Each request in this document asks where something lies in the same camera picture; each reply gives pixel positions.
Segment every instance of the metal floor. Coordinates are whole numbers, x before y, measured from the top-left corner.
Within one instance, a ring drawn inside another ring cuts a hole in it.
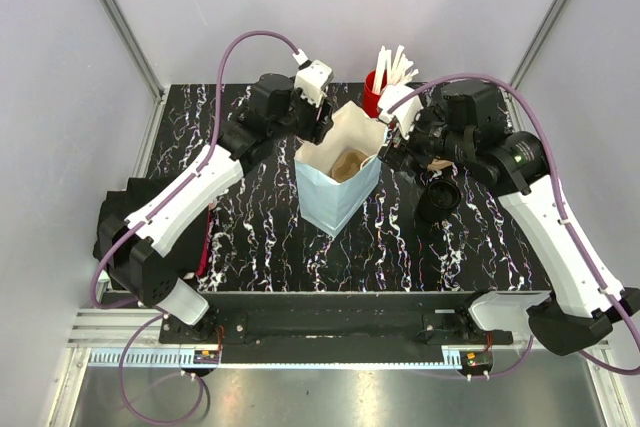
[[[495,371],[516,360],[495,353]],[[143,393],[167,369],[129,368],[129,398]],[[452,382],[409,371],[219,369],[206,378],[211,392],[189,426],[604,426],[584,361],[534,351],[513,375],[486,382]],[[171,420],[193,405],[197,388],[171,379],[135,406]],[[74,427],[148,425],[122,407],[117,369],[90,367],[78,399]]]

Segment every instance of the paper bag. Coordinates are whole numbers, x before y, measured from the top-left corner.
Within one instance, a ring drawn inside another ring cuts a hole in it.
[[[331,167],[347,150],[376,155],[386,126],[349,102],[332,116],[333,128],[320,145],[305,142],[296,152],[295,169],[300,214],[335,237],[363,204],[380,178],[380,160],[373,158],[353,177],[339,183],[329,177]]]

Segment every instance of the gray wall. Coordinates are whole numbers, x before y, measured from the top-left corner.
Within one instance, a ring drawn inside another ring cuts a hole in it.
[[[118,0],[163,83],[215,82],[226,46],[247,30],[291,37],[336,79],[362,82],[381,45],[406,45],[422,78],[476,70],[509,78],[552,0]],[[292,72],[286,46],[251,40],[225,79]]]
[[[548,132],[576,216],[611,271],[635,287],[639,85],[640,0],[571,0],[522,89]],[[640,363],[623,328],[612,342],[620,365]],[[640,379],[626,384],[640,420]]]
[[[0,12],[0,425],[35,426],[153,103],[98,0]]]

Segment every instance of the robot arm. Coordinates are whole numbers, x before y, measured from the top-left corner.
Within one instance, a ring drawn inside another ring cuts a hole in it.
[[[263,75],[249,101],[222,126],[215,148],[205,146],[171,185],[125,222],[112,217],[101,224],[103,252],[138,226],[108,264],[109,275],[144,305],[174,315],[208,338],[215,327],[214,309],[167,268],[163,257],[203,209],[271,155],[275,141],[296,135],[322,142],[333,125],[325,93],[332,78],[331,68],[318,60],[304,62],[293,80]]]
[[[454,82],[434,91],[430,110],[415,96],[390,112],[411,91],[390,86],[380,99],[379,119],[395,130],[381,159],[401,170],[426,167],[435,157],[468,168],[516,220],[553,286],[542,294],[479,294],[464,312],[467,325],[533,333],[548,350],[565,355],[594,345],[620,320],[606,294],[621,301],[629,315],[640,309],[640,291],[623,287],[611,274],[565,203],[568,221],[609,286],[600,291],[560,220],[539,139],[529,132],[505,133],[499,119],[506,108],[496,86]]]

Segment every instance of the marble tabletop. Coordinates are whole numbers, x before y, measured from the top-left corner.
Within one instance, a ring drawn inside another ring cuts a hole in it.
[[[224,88],[223,117],[250,95]],[[341,106],[361,104],[362,84],[332,84]],[[148,176],[180,172],[209,141],[215,86],[173,85]],[[416,223],[421,189],[382,168],[380,183],[345,229],[331,238],[300,217],[293,156],[297,140],[277,143],[266,163],[218,199],[212,212],[208,271],[212,291],[544,290],[549,281],[514,220],[465,169],[425,174],[452,178],[462,202],[441,226]]]

